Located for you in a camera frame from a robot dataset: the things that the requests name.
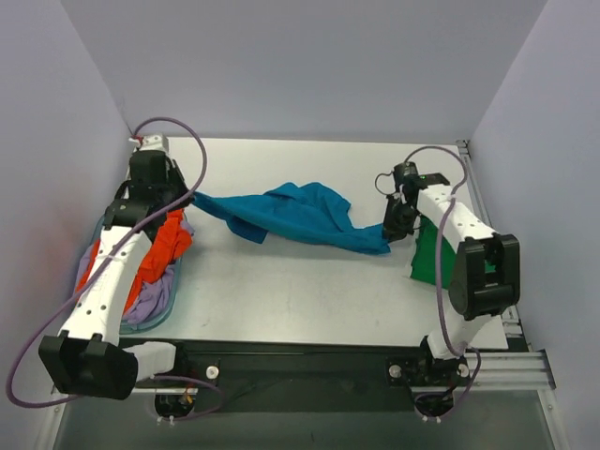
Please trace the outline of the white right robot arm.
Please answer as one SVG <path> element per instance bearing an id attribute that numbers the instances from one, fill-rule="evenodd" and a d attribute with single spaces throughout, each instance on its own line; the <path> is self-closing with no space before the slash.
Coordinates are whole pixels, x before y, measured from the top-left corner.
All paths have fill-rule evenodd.
<path id="1" fill-rule="evenodd" d="M 388 242 L 422 236 L 426 222 L 436 227 L 434 284 L 439 325 L 421 343 L 416 374 L 435 383 L 454 369 L 473 339 L 520 297 L 520 246 L 513 234 L 500 234 L 456 197 L 439 172 L 421 174 L 404 161 L 391 171 L 395 190 L 387 194 L 382 236 Z"/>

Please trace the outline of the teal blue t shirt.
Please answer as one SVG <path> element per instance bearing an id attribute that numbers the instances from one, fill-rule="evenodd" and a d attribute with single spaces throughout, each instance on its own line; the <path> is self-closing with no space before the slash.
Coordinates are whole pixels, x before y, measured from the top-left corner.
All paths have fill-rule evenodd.
<path id="1" fill-rule="evenodd" d="M 255 244 L 263 243 L 271 233 L 295 242 L 365 255 L 391 252 L 381 224 L 354 227 L 352 204 L 318 182 L 303 186 L 288 182 L 263 194 L 233 197 L 196 192 L 192 204 L 223 220 L 233 234 Z"/>

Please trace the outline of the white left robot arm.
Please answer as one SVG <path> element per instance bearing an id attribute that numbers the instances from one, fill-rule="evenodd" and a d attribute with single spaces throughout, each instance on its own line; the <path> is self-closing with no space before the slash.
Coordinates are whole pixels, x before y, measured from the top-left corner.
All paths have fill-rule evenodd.
<path id="1" fill-rule="evenodd" d="M 78 285 L 76 304 L 55 337 L 44 337 L 39 357 L 56 389 L 66 395 L 125 399 L 155 375 L 183 383 L 188 360 L 174 344 L 149 341 L 129 348 L 122 333 L 151 328 L 169 315 L 184 253 L 194 231 L 188 188 L 168 139 L 133 138 L 127 178 L 106 208 Z"/>

